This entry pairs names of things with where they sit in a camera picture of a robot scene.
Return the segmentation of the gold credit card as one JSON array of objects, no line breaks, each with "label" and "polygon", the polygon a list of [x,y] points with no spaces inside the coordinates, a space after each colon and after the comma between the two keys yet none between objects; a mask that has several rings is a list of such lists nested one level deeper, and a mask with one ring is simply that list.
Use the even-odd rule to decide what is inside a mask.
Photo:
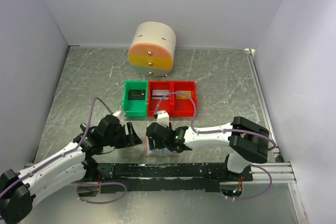
[{"label": "gold credit card", "polygon": [[177,100],[188,100],[189,98],[192,98],[193,91],[191,90],[178,90],[176,91],[175,98]]}]

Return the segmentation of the green plastic bin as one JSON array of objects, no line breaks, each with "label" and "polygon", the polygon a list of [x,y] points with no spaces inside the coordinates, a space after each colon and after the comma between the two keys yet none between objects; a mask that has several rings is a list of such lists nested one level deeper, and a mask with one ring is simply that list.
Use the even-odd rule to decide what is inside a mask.
[{"label": "green plastic bin", "polygon": [[[125,81],[122,98],[122,109],[125,111],[126,117],[147,117],[148,107],[148,81]],[[145,100],[128,100],[130,90],[145,90]]]}]

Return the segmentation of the aluminium frame rail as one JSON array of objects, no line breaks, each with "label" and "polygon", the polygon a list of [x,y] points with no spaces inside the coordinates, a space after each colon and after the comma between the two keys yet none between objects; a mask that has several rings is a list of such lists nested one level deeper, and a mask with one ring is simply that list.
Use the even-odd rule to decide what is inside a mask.
[{"label": "aluminium frame rail", "polygon": [[[250,182],[245,182],[245,184],[251,183],[293,183],[295,181],[295,177],[292,171],[292,168],[287,163],[270,163],[260,167],[256,165],[249,165],[248,167],[251,168],[251,174],[253,176],[253,180]],[[101,186],[103,191],[107,191],[109,187],[112,187],[113,184],[120,186],[122,183],[114,183],[114,182],[107,182],[101,183],[98,182],[96,185],[93,183],[81,183],[79,181],[73,182],[72,184],[83,186],[83,187],[94,187],[94,186]],[[233,185],[232,183],[221,183],[221,187],[225,186],[237,186]]]}]

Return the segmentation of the blue black lighter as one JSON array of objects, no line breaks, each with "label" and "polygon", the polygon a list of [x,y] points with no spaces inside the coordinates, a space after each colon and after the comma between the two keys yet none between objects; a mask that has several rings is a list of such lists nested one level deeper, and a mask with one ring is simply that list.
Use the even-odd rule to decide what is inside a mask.
[{"label": "blue black lighter", "polygon": [[88,127],[85,123],[81,123],[80,124],[80,129],[82,130],[82,132],[84,133],[85,131],[87,131],[87,135],[91,134],[92,131],[94,130],[94,127]]}]

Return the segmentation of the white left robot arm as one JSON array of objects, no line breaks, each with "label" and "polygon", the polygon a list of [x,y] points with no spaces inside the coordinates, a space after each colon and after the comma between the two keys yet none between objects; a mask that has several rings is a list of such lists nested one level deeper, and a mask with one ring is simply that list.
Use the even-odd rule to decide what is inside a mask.
[{"label": "white left robot arm", "polygon": [[99,180],[98,163],[93,156],[106,146],[115,149],[142,144],[132,123],[121,123],[115,115],[106,115],[98,126],[81,124],[83,133],[49,158],[29,168],[1,174],[1,219],[19,223],[33,205],[73,182]]}]

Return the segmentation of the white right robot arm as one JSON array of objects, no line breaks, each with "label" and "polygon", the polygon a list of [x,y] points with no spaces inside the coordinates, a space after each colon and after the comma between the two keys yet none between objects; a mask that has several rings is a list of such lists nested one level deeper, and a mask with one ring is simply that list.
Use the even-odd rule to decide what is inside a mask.
[{"label": "white right robot arm", "polygon": [[250,164],[268,162],[268,152],[276,147],[269,130],[244,117],[236,116],[231,123],[220,126],[181,126],[173,129],[153,122],[146,129],[150,150],[167,148],[181,153],[200,147],[229,146],[234,150],[223,167],[223,176],[235,180]]}]

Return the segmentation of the round cream drawer cabinet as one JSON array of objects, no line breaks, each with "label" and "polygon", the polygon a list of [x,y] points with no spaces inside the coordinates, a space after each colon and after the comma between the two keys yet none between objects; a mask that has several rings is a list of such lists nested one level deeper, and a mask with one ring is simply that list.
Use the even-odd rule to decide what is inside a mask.
[{"label": "round cream drawer cabinet", "polygon": [[166,77],[173,69],[176,34],[159,22],[144,22],[136,29],[128,51],[133,69],[145,76]]}]

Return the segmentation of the red plastic bin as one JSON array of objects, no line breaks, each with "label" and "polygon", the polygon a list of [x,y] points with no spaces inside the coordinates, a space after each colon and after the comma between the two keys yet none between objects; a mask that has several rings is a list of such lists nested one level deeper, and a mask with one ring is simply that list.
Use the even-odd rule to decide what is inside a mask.
[{"label": "red plastic bin", "polygon": [[[194,81],[172,81],[172,92],[184,93],[195,103],[197,107],[196,83]],[[172,95],[172,117],[192,117],[194,106],[189,98],[181,94]]]},{"label": "red plastic bin", "polygon": [[[152,99],[152,90],[154,89],[163,89],[163,90],[169,90],[172,91],[171,83],[169,81],[149,81],[148,83],[148,117],[151,117],[154,115],[156,106],[160,100],[153,100]],[[166,112],[171,111],[171,101],[170,97],[166,97],[163,99],[163,101],[160,103],[159,110],[165,110]]]}]

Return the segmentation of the silver VIP card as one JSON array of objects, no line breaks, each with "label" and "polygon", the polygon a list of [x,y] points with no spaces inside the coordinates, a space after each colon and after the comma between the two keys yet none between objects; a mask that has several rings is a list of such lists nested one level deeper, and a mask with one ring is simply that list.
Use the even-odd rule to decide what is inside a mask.
[{"label": "silver VIP card", "polygon": [[152,90],[152,99],[153,100],[160,100],[164,96],[169,94],[169,90],[163,90],[163,89],[154,89]]}]

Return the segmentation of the right red plastic bin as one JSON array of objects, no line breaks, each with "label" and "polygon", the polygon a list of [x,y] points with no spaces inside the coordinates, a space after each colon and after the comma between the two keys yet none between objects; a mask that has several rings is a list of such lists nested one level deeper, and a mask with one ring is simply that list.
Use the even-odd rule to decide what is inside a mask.
[{"label": "right red plastic bin", "polygon": [[[172,92],[184,93],[195,103],[197,107],[196,83],[194,81],[172,81]],[[172,95],[172,117],[192,117],[194,106],[189,98],[181,94]]]}]

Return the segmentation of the black credit card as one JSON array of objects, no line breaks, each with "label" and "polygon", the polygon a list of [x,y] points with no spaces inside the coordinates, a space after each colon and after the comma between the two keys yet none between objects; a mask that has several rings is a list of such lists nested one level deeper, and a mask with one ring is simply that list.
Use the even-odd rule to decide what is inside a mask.
[{"label": "black credit card", "polygon": [[145,100],[146,91],[145,90],[130,90],[128,93],[128,100]]}]

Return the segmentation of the middle red plastic bin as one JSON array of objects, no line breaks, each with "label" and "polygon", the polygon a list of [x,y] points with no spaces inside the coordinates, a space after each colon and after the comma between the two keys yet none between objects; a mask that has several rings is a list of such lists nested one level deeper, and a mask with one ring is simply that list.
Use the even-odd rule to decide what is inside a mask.
[{"label": "middle red plastic bin", "polygon": [[[172,91],[171,83],[169,81],[149,81],[148,83],[148,117],[151,117],[154,115],[156,106],[160,100],[153,100],[152,99],[152,90],[154,89],[163,89],[163,90],[169,90]],[[159,110],[165,110],[166,112],[171,111],[171,101],[170,97],[166,97],[163,99],[163,101],[160,103]]]}]

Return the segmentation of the tan leather card holder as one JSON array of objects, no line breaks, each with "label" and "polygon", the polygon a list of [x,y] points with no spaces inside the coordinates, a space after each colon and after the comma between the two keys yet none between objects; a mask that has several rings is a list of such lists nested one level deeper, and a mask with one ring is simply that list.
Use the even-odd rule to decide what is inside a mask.
[{"label": "tan leather card holder", "polygon": [[150,150],[150,148],[149,148],[149,140],[148,140],[147,137],[145,137],[144,156],[145,157],[179,156],[179,153],[171,152],[167,148]]}]

